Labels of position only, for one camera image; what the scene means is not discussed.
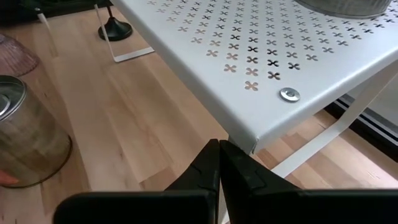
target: table leg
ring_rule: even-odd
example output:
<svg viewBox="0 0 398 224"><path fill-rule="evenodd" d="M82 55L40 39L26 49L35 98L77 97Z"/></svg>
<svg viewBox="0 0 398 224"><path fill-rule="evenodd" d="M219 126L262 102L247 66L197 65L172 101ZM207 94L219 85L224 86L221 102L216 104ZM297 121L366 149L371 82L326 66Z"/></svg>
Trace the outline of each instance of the table leg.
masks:
<svg viewBox="0 0 398 224"><path fill-rule="evenodd" d="M95 11L97 12L98 20L99 20L99 23L101 24L101 29L102 29L102 32L104 33L106 43L108 44L108 47L109 47L109 51L111 52L111 55L112 55L113 60L115 62L122 62L122 61L125 61L125 60L133 59L133 58L140 57L140 56L143 56L145 54L149 54L149 53L152 53L152 52L155 51L152 47L148 47L148 48L145 48L145 49L142 49L142 50L137 50L135 52L131 52L131 53L127 53L127 54L124 54L124 55L115 56L113 54L111 42L109 41L108 35L106 33L105 26L104 26L104 24L101 21L100 13L98 11L98 5L95 4L94 8L95 8Z"/></svg>
<svg viewBox="0 0 398 224"><path fill-rule="evenodd" d="M50 28L50 24L47 21L47 18L45 17L45 15L43 14L43 12L39 9L36 8L35 9L37 11L37 17L39 18L40 22L42 24L45 25L45 27L47 28L47 35L49 36L49 41L50 41L50 50L51 50L51 54L56 57L58 56L58 51L57 51L57 46L55 45L55 41L51 32L51 28Z"/></svg>
<svg viewBox="0 0 398 224"><path fill-rule="evenodd" d="M223 186L220 184L220 194L218 198L218 224L225 224L227 222L229 222L229 215L226 209Z"/></svg>
<svg viewBox="0 0 398 224"><path fill-rule="evenodd" d="M381 72L375 74L369 85L361 92L354 103L346 110L341 118L324 130L309 143L294 152L290 157L282 161L272 171L280 177L286 177L296 168L311 158L320 149L325 147L334 138L346 130L352 122L366 109L366 107L377 97L385 86L397 75L398 61L388 66Z"/></svg>

